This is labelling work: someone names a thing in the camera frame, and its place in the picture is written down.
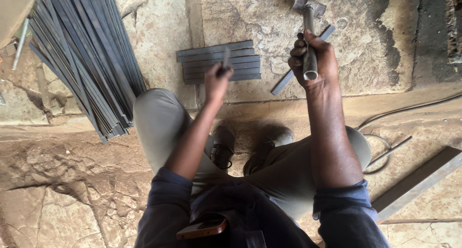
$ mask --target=forearm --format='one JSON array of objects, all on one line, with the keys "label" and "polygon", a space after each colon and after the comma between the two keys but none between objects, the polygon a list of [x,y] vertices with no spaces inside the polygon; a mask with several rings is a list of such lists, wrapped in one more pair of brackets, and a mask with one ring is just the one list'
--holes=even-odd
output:
[{"label": "forearm", "polygon": [[311,127],[311,169],[318,188],[346,187],[363,179],[361,165],[345,130],[338,80],[307,90]]},{"label": "forearm", "polygon": [[210,133],[213,119],[219,108],[219,104],[204,105],[168,158],[165,168],[189,180],[194,178],[204,153],[205,142]]}]

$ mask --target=dark blue shirt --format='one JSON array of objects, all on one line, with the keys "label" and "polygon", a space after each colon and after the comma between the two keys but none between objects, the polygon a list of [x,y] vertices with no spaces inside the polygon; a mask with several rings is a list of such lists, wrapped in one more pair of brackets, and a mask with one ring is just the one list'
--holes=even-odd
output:
[{"label": "dark blue shirt", "polygon": [[[135,247],[201,246],[178,241],[176,233],[191,222],[228,219],[222,247],[318,247],[297,223],[262,190],[235,179],[214,186],[191,202],[191,180],[161,168],[151,183],[147,207],[138,224]],[[389,248],[371,208],[367,181],[345,188],[318,189],[313,217],[326,247]]]}]

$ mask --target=shoelace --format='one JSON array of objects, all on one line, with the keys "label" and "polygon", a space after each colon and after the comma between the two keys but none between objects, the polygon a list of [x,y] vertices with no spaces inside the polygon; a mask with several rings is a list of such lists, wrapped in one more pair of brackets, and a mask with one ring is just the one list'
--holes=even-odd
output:
[{"label": "shoelace", "polygon": [[221,165],[228,164],[228,162],[229,162],[229,165],[226,168],[222,168],[222,169],[231,168],[232,162],[226,160],[223,157],[224,154],[220,151],[220,148],[223,148],[223,146],[222,145],[214,145],[213,147],[216,149],[216,151],[215,151],[215,164],[217,165],[217,167],[221,168],[220,167]]}]

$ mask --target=shirt sleeve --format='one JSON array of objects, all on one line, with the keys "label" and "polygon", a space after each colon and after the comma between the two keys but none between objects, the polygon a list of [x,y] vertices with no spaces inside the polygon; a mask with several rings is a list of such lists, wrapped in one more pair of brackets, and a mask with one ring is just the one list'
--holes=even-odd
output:
[{"label": "shirt sleeve", "polygon": [[159,169],[138,223],[135,248],[175,246],[176,233],[189,224],[192,187],[191,180],[164,167]]},{"label": "shirt sleeve", "polygon": [[367,181],[343,188],[317,189],[313,218],[321,222],[319,234],[327,248],[389,248],[375,223]]}]

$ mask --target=hammer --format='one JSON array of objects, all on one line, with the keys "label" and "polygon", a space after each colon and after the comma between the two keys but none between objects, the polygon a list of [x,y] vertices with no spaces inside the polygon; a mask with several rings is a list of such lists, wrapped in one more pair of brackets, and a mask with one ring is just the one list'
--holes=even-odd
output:
[{"label": "hammer", "polygon": [[[321,19],[326,12],[326,5],[316,0],[293,0],[291,9],[303,15],[304,30],[314,32],[314,18]],[[318,76],[315,49],[308,43],[307,45],[307,51],[303,55],[303,78],[315,80]]]}]

